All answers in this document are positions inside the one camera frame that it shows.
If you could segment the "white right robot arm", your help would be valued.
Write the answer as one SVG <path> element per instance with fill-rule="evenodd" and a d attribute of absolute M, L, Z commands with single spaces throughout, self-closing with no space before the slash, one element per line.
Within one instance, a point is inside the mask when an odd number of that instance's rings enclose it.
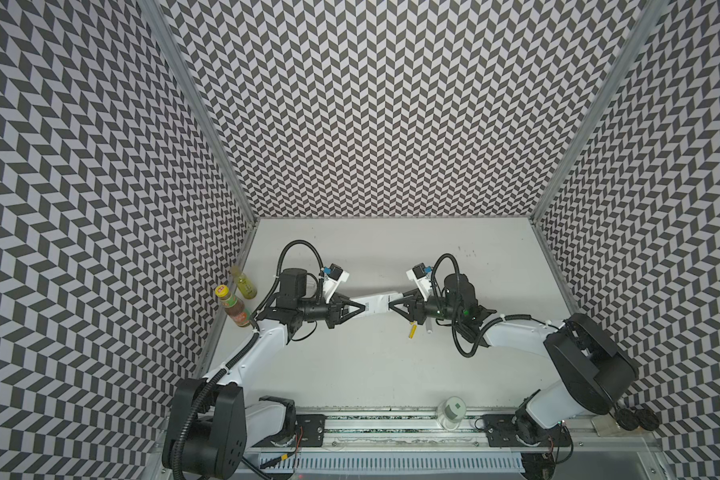
<path fill-rule="evenodd" d="M 407 271 L 413 290 L 388 303 L 413 326 L 443 320 L 458 353 L 467 359 L 479 349 L 504 347 L 543 357 L 558 376 L 526 397 L 512 424 L 526 445 L 582 413 L 606 415 L 638 378 L 629 355 L 592 318 L 575 313 L 562 321 L 530 314 L 499 314 L 479 304 L 474 285 L 460 270 L 443 281 L 438 265 L 419 263 Z"/>

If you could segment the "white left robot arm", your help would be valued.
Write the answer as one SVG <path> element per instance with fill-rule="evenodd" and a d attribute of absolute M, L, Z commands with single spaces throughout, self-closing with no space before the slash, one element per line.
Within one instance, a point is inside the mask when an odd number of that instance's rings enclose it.
<path fill-rule="evenodd" d="M 302 245 L 314 255 L 319 272 L 316 292 L 306 295 L 304 269 L 285 269 L 289 250 Z M 251 332 L 218 367 L 201 378 L 177 384 L 165 434 L 162 464 L 175 479 L 194 474 L 200 479 L 227 479 L 242 463 L 247 445 L 244 382 L 255 368 L 294 341 L 305 323 L 324 322 L 330 329 L 364 313 L 367 308 L 337 292 L 348 273 L 336 264 L 325 266 L 306 240 L 293 240 L 281 251 L 275 279 L 249 317 Z"/>

